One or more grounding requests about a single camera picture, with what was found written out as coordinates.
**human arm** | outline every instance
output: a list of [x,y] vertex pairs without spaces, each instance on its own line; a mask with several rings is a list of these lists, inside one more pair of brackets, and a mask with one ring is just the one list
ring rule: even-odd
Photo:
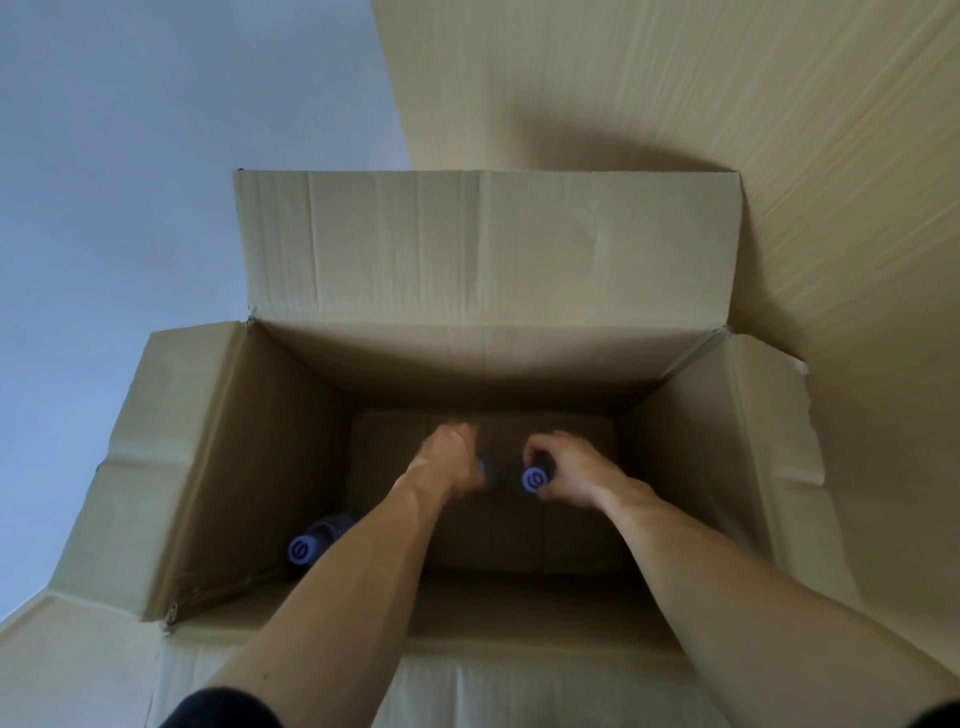
[[960,679],[885,627],[741,550],[627,477],[588,442],[535,435],[557,464],[539,490],[604,512],[690,661],[738,726],[903,728]]
[[471,425],[439,427],[207,685],[259,698],[285,728],[367,728],[399,663],[437,518],[483,483],[475,443]]

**wrist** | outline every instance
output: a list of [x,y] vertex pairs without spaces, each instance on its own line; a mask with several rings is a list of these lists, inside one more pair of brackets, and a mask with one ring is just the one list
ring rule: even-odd
[[653,489],[642,480],[622,475],[604,483],[597,490],[596,507],[615,521],[625,510],[643,508],[660,502]]
[[429,461],[411,463],[407,472],[394,483],[394,488],[408,489],[431,498],[438,499],[440,505],[453,495],[453,478],[438,471]]

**white wall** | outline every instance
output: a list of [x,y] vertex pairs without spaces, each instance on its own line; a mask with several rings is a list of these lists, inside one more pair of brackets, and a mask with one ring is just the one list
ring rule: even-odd
[[409,158],[366,0],[11,0],[0,68],[1,619],[149,332],[246,317],[230,171]]

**hand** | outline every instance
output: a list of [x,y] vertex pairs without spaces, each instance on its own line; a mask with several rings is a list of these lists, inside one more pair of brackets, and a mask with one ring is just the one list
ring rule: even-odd
[[531,435],[523,449],[523,464],[533,465],[538,453],[547,452],[557,464],[549,483],[537,490],[540,500],[560,500],[581,508],[601,508],[609,491],[653,490],[646,483],[627,477],[582,437],[557,430],[552,435]]
[[464,423],[440,425],[420,446],[407,473],[420,472],[424,479],[456,496],[483,488],[484,474],[477,465],[477,428]]

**bottle cap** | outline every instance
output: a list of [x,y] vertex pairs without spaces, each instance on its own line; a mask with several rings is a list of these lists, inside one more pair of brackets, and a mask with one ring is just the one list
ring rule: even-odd
[[540,486],[546,485],[550,481],[550,477],[543,468],[538,468],[535,465],[523,471],[523,476],[520,480],[523,483],[523,489],[527,493],[536,493]]
[[333,541],[326,528],[323,529],[323,533],[304,533],[290,542],[287,547],[287,558],[299,567],[312,565],[326,553],[326,550],[333,545]]

